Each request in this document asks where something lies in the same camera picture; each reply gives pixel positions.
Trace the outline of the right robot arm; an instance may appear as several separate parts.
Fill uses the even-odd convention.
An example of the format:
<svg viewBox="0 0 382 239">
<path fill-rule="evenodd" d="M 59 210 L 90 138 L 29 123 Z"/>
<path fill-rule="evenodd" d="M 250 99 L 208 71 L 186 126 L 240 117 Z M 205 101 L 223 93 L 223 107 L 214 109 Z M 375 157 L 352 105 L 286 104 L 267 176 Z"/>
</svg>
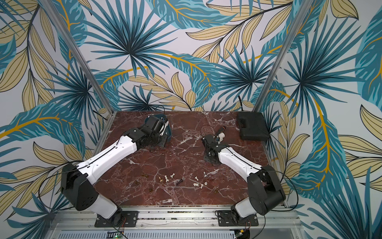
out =
<svg viewBox="0 0 382 239">
<path fill-rule="evenodd" d="M 273 167 L 251 162 L 229 145 L 221 143 L 220 138 L 213 134 L 204 136 L 201 141 L 205 147 L 205 161 L 224 164 L 247 182 L 248 197 L 231 207 L 235 217 L 244 219 L 253 214 L 264 216 L 286 199 Z"/>
</svg>

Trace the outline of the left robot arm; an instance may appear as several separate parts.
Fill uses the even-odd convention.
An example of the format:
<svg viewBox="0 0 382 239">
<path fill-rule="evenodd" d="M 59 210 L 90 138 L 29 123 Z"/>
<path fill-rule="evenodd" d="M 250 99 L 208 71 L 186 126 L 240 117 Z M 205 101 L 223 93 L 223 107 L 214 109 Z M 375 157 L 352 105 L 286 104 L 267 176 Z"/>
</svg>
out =
<svg viewBox="0 0 382 239">
<path fill-rule="evenodd" d="M 77 211 L 90 210 L 117 226 L 123 221 L 122 209 L 96 191 L 94 184 L 122 159 L 148 147 L 164 147 L 170 140 L 171 127 L 165 115 L 149 115 L 140 127 L 131 128 L 109 147 L 90 159 L 62 169 L 60 191 Z"/>
</svg>

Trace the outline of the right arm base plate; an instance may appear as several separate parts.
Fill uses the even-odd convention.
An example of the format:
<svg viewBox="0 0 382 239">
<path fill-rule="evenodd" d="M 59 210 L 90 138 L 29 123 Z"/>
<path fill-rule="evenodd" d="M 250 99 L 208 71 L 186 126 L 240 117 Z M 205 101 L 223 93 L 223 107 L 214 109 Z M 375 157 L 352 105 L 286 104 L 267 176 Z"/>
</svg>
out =
<svg viewBox="0 0 382 239">
<path fill-rule="evenodd" d="M 231 210 L 217 210 L 215 215 L 220 227 L 254 227 L 259 225 L 256 214 L 242 218 Z"/>
</svg>

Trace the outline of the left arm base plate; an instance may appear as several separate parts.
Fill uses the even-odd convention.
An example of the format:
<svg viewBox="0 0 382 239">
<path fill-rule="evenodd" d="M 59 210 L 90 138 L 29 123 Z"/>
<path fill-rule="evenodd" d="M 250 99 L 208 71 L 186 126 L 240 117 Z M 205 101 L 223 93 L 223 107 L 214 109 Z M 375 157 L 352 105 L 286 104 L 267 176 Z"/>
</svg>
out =
<svg viewBox="0 0 382 239">
<path fill-rule="evenodd" d="M 116 211 L 116 213 L 111 216 L 110 219 L 106 219 L 101 215 L 97 215 L 95 227 L 96 228 L 106 228 L 106 227 L 126 227 L 134 228 L 138 219 L 138 211 Z"/>
</svg>

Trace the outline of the teal plastic storage box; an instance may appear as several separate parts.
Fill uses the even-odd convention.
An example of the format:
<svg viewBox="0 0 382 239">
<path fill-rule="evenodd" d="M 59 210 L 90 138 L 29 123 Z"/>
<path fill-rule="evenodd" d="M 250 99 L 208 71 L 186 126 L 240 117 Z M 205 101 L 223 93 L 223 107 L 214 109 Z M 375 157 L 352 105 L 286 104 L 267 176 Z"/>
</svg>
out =
<svg viewBox="0 0 382 239">
<path fill-rule="evenodd" d="M 171 131 L 171 124 L 165 114 L 157 114 L 154 115 L 155 117 L 159 118 L 164 122 L 164 126 L 160 130 L 160 136 L 161 138 L 166 137 L 166 142 L 170 142 L 171 136 L 172 136 L 172 131 Z"/>
</svg>

